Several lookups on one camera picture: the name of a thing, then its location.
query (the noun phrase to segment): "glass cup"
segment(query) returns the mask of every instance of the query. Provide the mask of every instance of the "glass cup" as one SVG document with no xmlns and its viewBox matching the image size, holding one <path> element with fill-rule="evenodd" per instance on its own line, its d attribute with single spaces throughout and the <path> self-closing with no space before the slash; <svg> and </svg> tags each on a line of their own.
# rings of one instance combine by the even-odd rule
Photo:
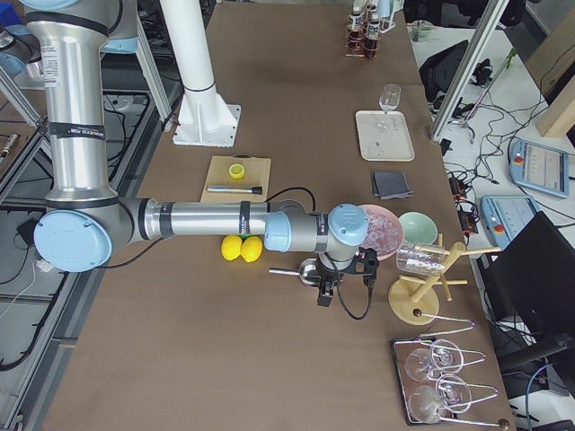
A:
<svg viewBox="0 0 575 431">
<path fill-rule="evenodd" d="M 471 388 L 483 388 L 491 393 L 477 400 L 473 400 Z M 437 424 L 439 421 L 458 422 L 475 425 L 497 425 L 485 422 L 466 421 L 451 418 L 450 413 L 460 415 L 468 411 L 477 402 L 489 400 L 498 395 L 499 391 L 486 384 L 466 383 L 461 377 L 454 374 L 442 375 L 431 386 L 420 386 L 407 401 L 407 408 L 412 418 L 425 424 Z"/>
<path fill-rule="evenodd" d="M 399 106 L 399 101 L 402 98 L 402 87 L 397 84 L 388 84 L 385 86 L 383 92 L 379 96 L 379 107 L 384 112 L 384 117 L 376 123 L 377 128 L 382 130 L 389 130 L 389 119 L 385 116 L 388 112 L 396 110 Z"/>
<path fill-rule="evenodd" d="M 438 276 L 445 270 L 448 253 L 443 247 L 404 242 L 397 251 L 397 268 L 422 276 Z"/>
<path fill-rule="evenodd" d="M 477 350 L 464 350 L 447 339 L 421 341 L 428 348 L 413 350 L 405 361 L 405 371 L 418 382 L 436 381 L 444 374 L 457 374 L 464 366 L 479 364 L 485 360 L 485 354 Z M 464 353 L 475 354 L 479 359 L 465 362 Z"/>
</svg>

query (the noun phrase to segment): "computer screen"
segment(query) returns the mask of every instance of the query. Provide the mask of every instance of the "computer screen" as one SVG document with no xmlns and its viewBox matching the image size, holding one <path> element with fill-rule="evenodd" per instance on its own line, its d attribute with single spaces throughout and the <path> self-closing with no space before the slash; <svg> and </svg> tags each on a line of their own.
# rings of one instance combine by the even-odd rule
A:
<svg viewBox="0 0 575 431">
<path fill-rule="evenodd" d="M 515 237 L 490 271 L 537 341 L 559 334 L 575 339 L 575 249 L 543 212 Z M 547 358 L 575 395 L 575 349 Z"/>
</svg>

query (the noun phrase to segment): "table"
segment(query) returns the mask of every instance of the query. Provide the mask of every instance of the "table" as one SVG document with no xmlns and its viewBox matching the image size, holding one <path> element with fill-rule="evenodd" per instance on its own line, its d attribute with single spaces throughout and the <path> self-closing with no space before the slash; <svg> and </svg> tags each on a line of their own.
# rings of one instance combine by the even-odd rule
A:
<svg viewBox="0 0 575 431">
<path fill-rule="evenodd" d="M 180 147 L 164 136 L 140 196 L 198 200 L 213 154 L 270 157 L 270 193 L 307 186 L 322 211 L 341 202 L 380 203 L 371 173 L 401 170 L 414 197 L 385 205 L 397 215 L 424 210 L 446 243 L 460 241 L 440 151 L 427 138 L 429 113 L 405 25 L 385 36 L 380 57 L 345 57 L 348 12 L 219 4 L 208 43 L 219 92 L 242 104 L 235 147 Z M 354 113 L 376 109 L 390 82 L 403 89 L 412 163 L 369 163 L 359 155 Z M 106 274 L 44 429 L 406 429 L 389 341 L 421 328 L 396 319 L 387 303 L 398 276 L 394 261 L 380 267 L 371 314 L 355 322 L 335 301 L 318 308 L 316 292 L 296 279 L 267 273 L 309 256 L 266 251 L 252 264 L 226 262 L 220 242 L 175 238 Z M 128 247 L 114 261 L 143 247 Z M 450 275 L 472 278 L 463 259 Z M 360 280 L 347 278 L 344 294 L 356 312 L 365 306 Z M 463 377 L 502 389 L 477 290 L 453 294 L 452 303 L 442 298 L 441 312 L 478 325 L 451 339 L 488 356 Z M 510 419 L 505 395 L 465 418 Z"/>
<path fill-rule="evenodd" d="M 420 38 L 418 42 L 412 43 L 418 66 L 422 65 L 428 57 L 437 52 L 455 45 L 461 40 L 469 40 L 473 36 L 473 30 L 435 28 L 424 34 L 425 36 Z M 482 60 L 489 58 L 495 71 L 499 68 L 511 50 L 511 47 L 512 45 L 505 32 L 495 31 L 492 33 L 491 39 L 482 54 Z M 479 87 L 468 85 L 464 91 L 464 102 L 473 103 L 477 101 L 481 92 L 482 89 Z M 493 85 L 491 92 L 492 102 L 506 110 L 523 109 L 534 106 L 540 101 L 537 84 L 533 81 L 519 57 L 515 57 L 511 63 L 511 67 L 500 75 Z M 490 98 L 487 97 L 484 103 L 491 103 Z M 541 110 L 546 106 L 546 102 L 543 101 L 540 107 Z M 529 119 L 530 112 L 531 110 L 524 110 L 517 112 L 515 115 L 517 119 L 523 123 Z M 445 156 L 445 161 L 447 162 L 446 169 L 450 171 L 460 169 L 457 165 L 450 163 L 462 164 L 469 168 L 473 167 L 475 158 L 481 151 L 480 141 L 484 135 L 490 132 L 488 123 L 499 117 L 498 113 L 492 110 L 479 109 L 477 111 L 475 117 L 470 120 L 470 125 L 477 135 L 474 144 L 469 142 L 466 130 L 455 125 L 446 128 L 444 137 L 452 140 L 453 149 L 453 151 L 447 152 Z M 573 145 L 566 136 L 562 138 L 541 137 L 535 127 L 535 123 L 538 119 L 539 116 L 535 117 L 531 123 L 517 134 L 517 137 L 558 148 L 567 153 L 575 153 Z M 493 134 L 507 133 L 518 127 L 511 117 L 507 115 L 503 120 L 492 123 L 492 125 L 494 129 Z M 482 150 L 487 152 L 491 149 L 491 146 L 484 145 Z M 507 145 L 503 146 L 503 150 L 504 152 L 507 150 Z M 491 157 L 489 164 L 493 170 L 494 178 L 500 184 L 492 184 L 487 180 L 476 181 L 474 183 L 474 194 L 472 193 L 470 196 L 471 199 L 479 203 L 479 199 L 483 195 L 521 195 L 521 190 L 510 180 L 509 166 L 505 154 L 500 157 Z M 575 172 L 575 157 L 570 157 L 570 172 Z M 532 189 L 526 189 L 526 192 L 544 205 L 555 208 L 570 216 L 575 216 L 573 212 L 573 208 L 575 208 L 575 193 L 572 191 L 572 188 L 571 195 L 566 199 L 549 197 Z M 541 207 L 541 209 L 555 224 L 568 224 L 571 222 L 569 218 L 558 215 L 549 209 L 544 207 Z M 487 232 L 483 220 L 478 227 L 479 233 L 472 235 L 470 238 L 470 247 L 478 248 L 491 245 L 493 239 L 490 233 Z M 561 232 L 571 245 L 575 246 L 575 226 L 561 229 Z M 477 282 L 480 284 L 480 288 L 482 288 L 479 272 L 477 272 L 476 275 L 478 277 Z M 521 325 L 522 323 L 520 323 L 519 327 L 526 330 L 526 327 Z M 575 420 L 575 400 L 573 397 L 560 397 L 550 391 L 537 391 L 529 396 L 529 401 L 531 414 L 540 420 L 537 425 L 554 422 L 561 418 L 571 418 L 571 420 Z M 525 397 L 518 397 L 509 402 L 518 407 L 518 412 L 525 413 Z"/>
</svg>

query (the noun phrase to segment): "lemon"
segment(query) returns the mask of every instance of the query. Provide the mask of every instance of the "lemon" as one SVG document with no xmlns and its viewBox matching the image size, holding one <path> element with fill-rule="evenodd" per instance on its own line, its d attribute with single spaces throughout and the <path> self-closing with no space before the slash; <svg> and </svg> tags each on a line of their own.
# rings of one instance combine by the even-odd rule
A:
<svg viewBox="0 0 575 431">
<path fill-rule="evenodd" d="M 259 236 L 251 236 L 247 238 L 242 244 L 242 257 L 246 262 L 254 262 L 257 260 L 261 251 L 263 250 L 263 244 Z"/>
<path fill-rule="evenodd" d="M 245 169 L 242 164 L 234 163 L 229 167 L 230 177 L 239 180 L 245 176 Z"/>
<path fill-rule="evenodd" d="M 222 256 L 225 260 L 234 260 L 240 256 L 242 238 L 237 235 L 227 235 L 222 241 Z"/>
</svg>

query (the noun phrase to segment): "brown table surface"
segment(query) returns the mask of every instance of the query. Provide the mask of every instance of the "brown table surface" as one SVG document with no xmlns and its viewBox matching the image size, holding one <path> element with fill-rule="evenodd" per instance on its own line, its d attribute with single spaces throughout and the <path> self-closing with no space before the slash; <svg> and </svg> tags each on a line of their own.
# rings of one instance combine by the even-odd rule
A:
<svg viewBox="0 0 575 431">
<path fill-rule="evenodd" d="M 441 154 L 425 132 L 429 113 L 405 26 L 398 17 L 378 58 L 345 57 L 348 12 L 219 4 L 208 42 L 218 91 L 243 108 L 235 146 L 175 146 L 164 135 L 140 196 L 198 200 L 213 154 L 252 154 L 272 159 L 270 194 L 306 186 L 326 212 L 341 202 L 383 204 L 397 215 L 422 211 L 437 222 L 446 243 L 461 241 Z M 399 110 L 416 151 L 411 163 L 366 162 L 359 154 L 354 113 L 377 109 L 388 83 L 402 87 Z M 413 198 L 374 198 L 370 176 L 376 170 L 405 172 Z M 289 196 L 308 205 L 303 194 Z M 357 322 L 337 299 L 319 308 L 314 289 L 267 272 L 296 268 L 311 256 L 264 251 L 252 264 L 226 262 L 221 240 L 175 238 L 108 272 L 45 429 L 407 428 L 389 342 L 414 337 L 421 327 L 399 321 L 389 307 L 387 290 L 398 277 L 394 260 L 381 265 L 371 313 Z M 114 261 L 143 247 L 127 247 Z M 469 264 L 460 259 L 448 274 L 471 283 L 452 288 L 452 303 L 438 289 L 440 312 L 478 322 L 475 330 L 449 339 L 488 355 L 462 376 L 502 390 L 464 418 L 510 418 Z M 363 311 L 360 279 L 347 277 L 343 290 L 349 306 Z M 433 328 L 453 326 L 438 322 Z"/>
</svg>

